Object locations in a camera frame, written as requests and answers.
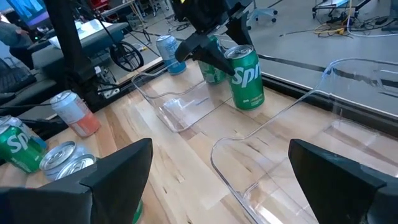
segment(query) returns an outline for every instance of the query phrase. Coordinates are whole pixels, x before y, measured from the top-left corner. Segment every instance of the silver soda can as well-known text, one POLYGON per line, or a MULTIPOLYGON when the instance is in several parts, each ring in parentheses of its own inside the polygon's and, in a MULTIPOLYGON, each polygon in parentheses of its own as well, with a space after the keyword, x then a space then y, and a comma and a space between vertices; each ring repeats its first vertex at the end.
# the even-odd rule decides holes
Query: silver soda can
POLYGON ((182 73, 187 68, 185 62, 180 63, 175 58, 175 51, 178 48, 175 37, 172 35, 162 35, 158 37, 156 40, 156 47, 171 75, 182 73))
POLYGON ((30 137, 33 139, 37 144, 41 146, 39 151, 40 153, 44 152, 47 148, 47 143, 40 138, 33 130, 31 130, 26 124, 24 124, 19 118, 15 118, 13 116, 7 115, 7 116, 2 116, 0 117, 0 125, 2 124, 9 124, 14 127, 20 128, 26 136, 30 137))
POLYGON ((82 138, 92 135, 101 127, 100 121, 83 100, 70 90, 57 94, 50 103, 58 116, 82 138))
POLYGON ((91 152, 84 144, 67 141, 54 147, 44 156, 40 163, 40 169, 48 180, 53 181, 70 161, 87 154, 91 154, 91 152))
POLYGON ((62 170, 58 173, 55 180, 59 180, 63 177, 66 177, 70 174, 78 172, 88 166, 93 165, 97 161, 97 158, 91 154, 87 154, 84 156, 77 157, 76 159, 70 161, 67 165, 65 165, 62 170))

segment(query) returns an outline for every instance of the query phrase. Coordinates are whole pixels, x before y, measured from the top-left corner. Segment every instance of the sprite logo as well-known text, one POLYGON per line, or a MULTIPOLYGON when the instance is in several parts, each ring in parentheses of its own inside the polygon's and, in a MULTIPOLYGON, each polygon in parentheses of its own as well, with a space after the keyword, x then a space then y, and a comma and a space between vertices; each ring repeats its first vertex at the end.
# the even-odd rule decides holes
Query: sprite logo
POLYGON ((20 133, 18 136, 13 135, 7 139, 7 144, 12 147, 11 148, 11 153, 17 153, 19 152, 22 148, 24 150, 27 149, 27 142, 29 141, 29 138, 25 133, 20 133))
POLYGON ((236 67, 235 75, 232 78, 232 84, 241 85, 246 88, 248 83, 255 80, 260 74, 260 65, 257 63, 256 68, 244 69, 243 67, 236 67))

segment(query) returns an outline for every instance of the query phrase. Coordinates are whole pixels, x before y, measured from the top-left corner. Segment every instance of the can lid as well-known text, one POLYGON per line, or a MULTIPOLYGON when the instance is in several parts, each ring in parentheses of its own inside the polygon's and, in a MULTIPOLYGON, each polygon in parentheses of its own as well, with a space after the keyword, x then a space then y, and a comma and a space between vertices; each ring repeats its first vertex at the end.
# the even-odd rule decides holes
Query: can lid
POLYGON ((96 162, 96 157, 91 154, 86 154, 84 156, 77 157, 76 159, 70 161, 62 170, 58 173, 57 178, 55 180, 61 179, 62 177, 66 177, 70 174, 78 172, 90 165, 93 165, 96 162))
POLYGON ((249 55, 253 50, 254 47, 251 45, 239 45, 227 50, 224 56, 228 59, 239 59, 249 55))
POLYGON ((55 95, 53 98, 51 98, 50 103, 54 104, 54 103, 58 103, 59 101, 64 100, 66 97, 68 97, 70 94, 72 93, 72 91, 70 90, 65 90, 57 95, 55 95))
POLYGON ((9 119, 11 119, 12 116, 11 115, 7 115, 7 116, 2 116, 0 117, 0 125, 6 123, 9 119))
POLYGON ((169 38, 169 37, 171 37, 170 34, 162 35, 162 36, 158 37, 158 38, 156 39, 156 41, 162 41, 162 40, 165 40, 165 39, 167 39, 167 38, 169 38))
POLYGON ((0 125, 0 134, 4 133, 5 131, 7 131, 7 129, 10 127, 11 125, 9 124, 1 124, 0 125))
POLYGON ((65 162, 75 151, 76 143, 67 141, 51 149, 40 162, 41 170, 50 170, 65 162))

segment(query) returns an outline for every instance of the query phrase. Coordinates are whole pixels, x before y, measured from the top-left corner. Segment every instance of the blue soda can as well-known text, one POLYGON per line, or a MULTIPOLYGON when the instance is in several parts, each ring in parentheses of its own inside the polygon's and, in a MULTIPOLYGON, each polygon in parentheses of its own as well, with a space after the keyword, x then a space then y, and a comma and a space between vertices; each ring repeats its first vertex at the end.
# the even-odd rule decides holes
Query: blue soda can
POLYGON ((178 47, 175 37, 172 35, 158 37, 156 40, 156 47, 171 75, 182 73, 187 68, 185 62, 179 63, 177 59, 175 59, 175 51, 178 47))
POLYGON ((47 143, 41 139, 34 131, 32 131, 26 124, 24 124, 19 118, 7 115, 0 117, 0 125, 8 124, 14 127, 20 128, 29 138, 33 139, 37 144, 40 145, 41 151, 44 152, 47 148, 47 143))

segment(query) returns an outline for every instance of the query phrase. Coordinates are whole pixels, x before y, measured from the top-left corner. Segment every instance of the clear plastic bin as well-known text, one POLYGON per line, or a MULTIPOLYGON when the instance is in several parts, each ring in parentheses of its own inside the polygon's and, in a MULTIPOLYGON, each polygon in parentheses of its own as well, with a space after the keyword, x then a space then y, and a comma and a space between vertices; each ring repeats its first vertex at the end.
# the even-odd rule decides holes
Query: clear plastic bin
POLYGON ((211 163, 256 223, 318 223, 290 165, 289 141, 302 139, 397 177, 398 142, 386 134, 398 135, 398 88, 386 86, 394 80, 397 63, 335 61, 317 87, 259 129, 220 139, 211 163))
POLYGON ((188 129, 231 98, 227 80, 215 85, 207 84, 198 63, 192 60, 186 63, 187 69, 178 75, 171 75, 164 67, 132 78, 158 117, 173 132, 188 129))

